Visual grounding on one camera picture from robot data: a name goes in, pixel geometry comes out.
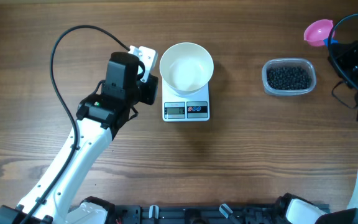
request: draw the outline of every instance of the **black beans in container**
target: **black beans in container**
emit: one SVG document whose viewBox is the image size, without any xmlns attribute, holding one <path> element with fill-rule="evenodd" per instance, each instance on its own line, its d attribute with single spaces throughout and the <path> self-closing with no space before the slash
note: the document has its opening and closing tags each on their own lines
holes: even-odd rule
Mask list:
<svg viewBox="0 0 358 224">
<path fill-rule="evenodd" d="M 267 83 L 276 90 L 304 90 L 310 87 L 311 78 L 301 67 L 268 68 Z"/>
</svg>

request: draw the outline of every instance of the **kitchen scale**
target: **kitchen scale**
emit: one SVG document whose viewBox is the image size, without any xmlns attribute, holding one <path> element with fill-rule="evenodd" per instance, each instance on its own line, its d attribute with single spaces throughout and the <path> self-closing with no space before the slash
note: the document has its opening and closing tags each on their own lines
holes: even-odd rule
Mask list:
<svg viewBox="0 0 358 224">
<path fill-rule="evenodd" d="M 208 84 L 197 92 L 181 95 L 162 80 L 162 119 L 167 122 L 209 120 Z"/>
</svg>

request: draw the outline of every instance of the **pink bowl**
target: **pink bowl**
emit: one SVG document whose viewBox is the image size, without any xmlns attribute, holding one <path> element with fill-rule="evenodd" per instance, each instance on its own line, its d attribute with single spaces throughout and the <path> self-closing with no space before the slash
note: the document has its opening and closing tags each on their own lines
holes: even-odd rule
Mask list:
<svg viewBox="0 0 358 224">
<path fill-rule="evenodd" d="M 312 23 L 305 30 L 305 33 L 303 34 L 303 38 L 313 47 L 324 46 L 324 39 L 328 38 L 328 35 L 333 27 L 334 27 L 333 21 L 329 19 L 321 19 L 319 21 Z"/>
</svg>

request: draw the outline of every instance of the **bowl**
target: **bowl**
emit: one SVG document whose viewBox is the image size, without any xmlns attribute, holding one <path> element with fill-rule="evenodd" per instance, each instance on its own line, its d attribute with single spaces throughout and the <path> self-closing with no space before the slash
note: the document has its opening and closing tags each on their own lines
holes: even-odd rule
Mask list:
<svg viewBox="0 0 358 224">
<path fill-rule="evenodd" d="M 277 90 L 272 88 L 267 81 L 267 70 L 278 67 L 301 67 L 306 70 L 311 78 L 311 84 L 308 88 L 302 90 Z M 273 96 L 295 96 L 311 92 L 316 86 L 316 73 L 313 65 L 303 58 L 280 58 L 269 60 L 262 69 L 262 81 L 265 93 Z"/>
<path fill-rule="evenodd" d="M 187 95 L 200 90 L 211 79 L 214 62 L 205 48 L 194 43 L 179 43 L 161 57 L 163 80 L 177 93 Z"/>
<path fill-rule="evenodd" d="M 303 38 L 313 47 L 324 46 L 324 40 L 328 38 L 331 29 L 334 27 L 333 21 L 321 19 L 312 23 L 303 34 Z"/>
</svg>

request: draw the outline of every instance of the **wooden tabletop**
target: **wooden tabletop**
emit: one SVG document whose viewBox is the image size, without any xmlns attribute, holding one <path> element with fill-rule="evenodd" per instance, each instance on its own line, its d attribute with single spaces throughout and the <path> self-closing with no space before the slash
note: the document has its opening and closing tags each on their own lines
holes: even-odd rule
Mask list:
<svg viewBox="0 0 358 224">
<path fill-rule="evenodd" d="M 15 207 L 62 147 L 71 124 L 53 91 L 49 57 L 66 29 L 100 26 L 127 45 L 162 55 L 194 42 L 214 60 L 211 119 L 162 120 L 161 82 L 152 106 L 128 122 L 86 176 L 87 196 L 117 205 L 274 203 L 286 192 L 345 209 L 358 165 L 356 110 L 331 96 L 339 81 L 325 47 L 303 40 L 318 19 L 358 12 L 358 1 L 128 1 L 0 5 L 0 206 Z M 337 32 L 358 39 L 358 22 Z M 95 30 L 67 35 L 55 56 L 57 85 L 72 113 L 105 78 L 112 52 Z M 296 97 L 264 93 L 261 71 L 273 58 L 309 60 L 316 88 Z M 152 72 L 160 77 L 159 60 Z M 338 89 L 353 103 L 354 91 Z"/>
</svg>

